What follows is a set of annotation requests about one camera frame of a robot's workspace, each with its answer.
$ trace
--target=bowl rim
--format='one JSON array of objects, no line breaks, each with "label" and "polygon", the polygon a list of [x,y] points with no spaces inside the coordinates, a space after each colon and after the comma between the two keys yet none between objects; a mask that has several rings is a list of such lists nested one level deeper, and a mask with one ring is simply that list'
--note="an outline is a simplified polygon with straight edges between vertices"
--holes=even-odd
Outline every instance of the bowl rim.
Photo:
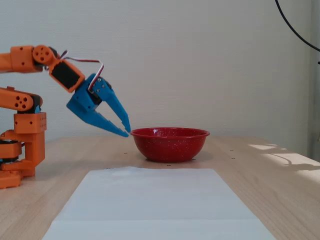
[{"label": "bowl rim", "polygon": [[[150,135],[142,135],[142,134],[137,134],[135,131],[139,130],[145,130],[145,129],[188,129],[188,130],[196,130],[196,131],[202,131],[203,134],[201,135],[195,135],[195,136],[150,136]],[[210,135],[210,132],[203,130],[203,129],[198,129],[198,128],[190,128],[190,127],[144,127],[144,128],[137,128],[134,129],[130,132],[130,134],[134,137],[142,137],[142,138],[147,138],[147,139],[197,139],[197,138],[203,138],[207,137]]]}]

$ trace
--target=red and white wire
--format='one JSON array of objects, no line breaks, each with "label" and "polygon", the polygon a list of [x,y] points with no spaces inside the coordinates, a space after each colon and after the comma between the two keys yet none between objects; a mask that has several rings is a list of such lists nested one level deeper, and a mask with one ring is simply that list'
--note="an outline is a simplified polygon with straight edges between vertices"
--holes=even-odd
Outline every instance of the red and white wire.
[{"label": "red and white wire", "polygon": [[71,59],[77,62],[87,62],[87,63],[101,63],[101,66],[99,68],[99,70],[96,72],[96,74],[94,75],[93,79],[91,80],[89,86],[88,86],[88,91],[91,92],[92,91],[92,87],[95,84],[95,82],[97,81],[97,79],[99,78],[101,72],[104,69],[104,64],[99,60],[99,59],[86,59],[86,58],[78,58],[78,57],[69,57],[67,56],[68,51],[65,50],[61,56],[60,59]]}]

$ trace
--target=wire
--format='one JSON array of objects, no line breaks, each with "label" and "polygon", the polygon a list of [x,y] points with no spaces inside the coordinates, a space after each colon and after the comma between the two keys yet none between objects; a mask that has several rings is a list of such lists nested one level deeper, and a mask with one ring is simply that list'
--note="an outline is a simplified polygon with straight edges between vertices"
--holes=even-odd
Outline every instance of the wire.
[{"label": "wire", "polygon": [[282,10],[281,10],[281,7],[280,7],[280,5],[279,5],[278,0],[275,0],[275,3],[276,3],[276,5],[277,5],[277,7],[278,7],[278,10],[279,10],[279,12],[280,12],[283,20],[284,20],[285,23],[289,26],[289,28],[292,30],[292,32],[294,32],[294,34],[295,34],[302,42],[304,42],[305,44],[307,44],[309,47],[311,47],[311,48],[317,50],[318,52],[320,52],[320,49],[319,49],[319,48],[317,48],[316,46],[314,46],[314,45],[312,45],[311,43],[309,43],[308,41],[306,41],[306,40],[305,40],[302,36],[300,36],[299,33],[297,33],[297,31],[291,26],[291,24],[288,22],[287,18],[285,17],[284,13],[283,13]]},{"label": "wire", "polygon": [[67,56],[68,51],[65,50],[62,54],[60,59],[71,59],[74,61],[78,61],[78,62],[87,62],[87,63],[101,63],[101,66],[99,68],[99,70],[96,72],[96,74],[94,75],[93,79],[91,80],[89,87],[88,87],[88,91],[91,92],[92,91],[92,87],[95,84],[95,82],[97,81],[97,79],[99,78],[102,70],[104,69],[104,64],[98,60],[98,59],[84,59],[84,58],[77,58],[77,57],[69,57]]}]

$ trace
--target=black cable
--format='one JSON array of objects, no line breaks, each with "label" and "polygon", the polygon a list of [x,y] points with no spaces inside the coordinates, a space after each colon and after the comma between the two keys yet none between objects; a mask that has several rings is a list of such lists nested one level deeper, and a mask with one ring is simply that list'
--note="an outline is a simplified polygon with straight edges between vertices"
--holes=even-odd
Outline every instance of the black cable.
[{"label": "black cable", "polygon": [[295,34],[299,39],[301,39],[301,41],[303,41],[305,44],[307,44],[309,47],[311,47],[311,48],[317,50],[318,52],[320,52],[320,49],[319,49],[319,48],[317,48],[316,46],[313,46],[311,43],[307,42],[307,41],[306,41],[302,36],[300,36],[299,33],[297,33],[297,31],[291,26],[291,24],[288,22],[288,20],[286,19],[284,13],[283,13],[282,10],[281,10],[281,7],[280,7],[280,5],[279,5],[278,0],[275,0],[275,3],[276,3],[276,5],[277,5],[277,7],[278,7],[278,9],[279,9],[279,12],[280,12],[281,16],[283,17],[283,20],[286,22],[286,24],[289,26],[289,28],[292,30],[292,32],[294,32],[294,34]]}]

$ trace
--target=white wall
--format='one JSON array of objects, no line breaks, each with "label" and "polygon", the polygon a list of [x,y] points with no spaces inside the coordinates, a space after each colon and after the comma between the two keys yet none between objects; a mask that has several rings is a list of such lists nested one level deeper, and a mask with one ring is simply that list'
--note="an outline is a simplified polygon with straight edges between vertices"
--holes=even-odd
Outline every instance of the white wall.
[{"label": "white wall", "polygon": [[[311,1],[280,3],[310,39]],[[133,129],[195,127],[306,153],[310,49],[273,0],[2,0],[0,32],[0,52],[46,44],[100,58]],[[99,67],[76,65],[86,75]],[[43,97],[48,140],[108,135],[69,112],[71,95],[46,73],[0,78],[3,87]],[[106,104],[98,110],[121,124]],[[0,110],[2,131],[12,114]]]},{"label": "white wall", "polygon": [[[320,1],[312,0],[311,19],[311,43],[320,46]],[[311,50],[311,81],[310,81],[310,101],[309,101],[309,155],[312,159],[320,162],[320,53]]]}]

